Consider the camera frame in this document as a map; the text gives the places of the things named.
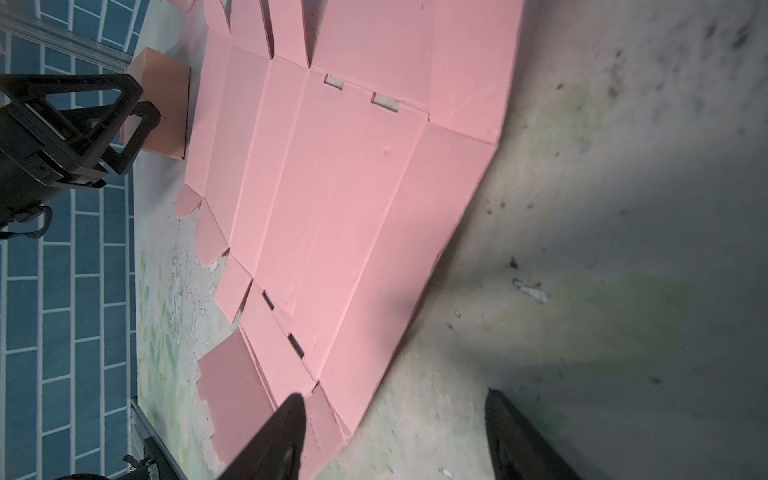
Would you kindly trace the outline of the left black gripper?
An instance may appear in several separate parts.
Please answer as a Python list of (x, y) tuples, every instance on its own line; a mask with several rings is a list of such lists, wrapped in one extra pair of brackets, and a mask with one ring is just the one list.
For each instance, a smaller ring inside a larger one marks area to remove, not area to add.
[(131, 171), (161, 120), (142, 95), (125, 73), (1, 76), (3, 240), (43, 237), (53, 220), (49, 200), (106, 185), (100, 163), (119, 175)]

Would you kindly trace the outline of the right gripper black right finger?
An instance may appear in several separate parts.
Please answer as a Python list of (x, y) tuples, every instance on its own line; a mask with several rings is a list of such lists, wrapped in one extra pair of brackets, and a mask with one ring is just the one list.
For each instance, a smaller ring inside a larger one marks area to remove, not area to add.
[(496, 479), (581, 479), (500, 390), (488, 391), (485, 427)]

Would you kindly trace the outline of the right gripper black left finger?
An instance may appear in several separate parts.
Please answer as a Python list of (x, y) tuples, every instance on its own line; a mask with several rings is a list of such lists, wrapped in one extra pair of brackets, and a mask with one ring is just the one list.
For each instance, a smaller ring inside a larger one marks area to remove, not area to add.
[(224, 470), (219, 479), (298, 479), (306, 426), (304, 398), (299, 393), (293, 393)]

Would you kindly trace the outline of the orange paper box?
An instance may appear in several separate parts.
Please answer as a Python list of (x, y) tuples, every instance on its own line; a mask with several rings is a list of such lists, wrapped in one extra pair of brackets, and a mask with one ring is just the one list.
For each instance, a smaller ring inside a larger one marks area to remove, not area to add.
[(141, 101), (151, 102), (160, 121), (148, 135), (143, 151), (184, 160), (189, 110), (190, 67), (152, 48), (144, 48), (127, 68), (143, 88)]

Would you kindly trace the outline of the pink paper box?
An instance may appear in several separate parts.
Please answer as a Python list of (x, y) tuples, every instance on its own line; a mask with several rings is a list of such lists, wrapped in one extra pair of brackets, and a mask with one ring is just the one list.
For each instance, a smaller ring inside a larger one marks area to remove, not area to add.
[(520, 1), (203, 3), (179, 217), (237, 330), (199, 361), (231, 462), (292, 394), (300, 477), (349, 441), (500, 139)]

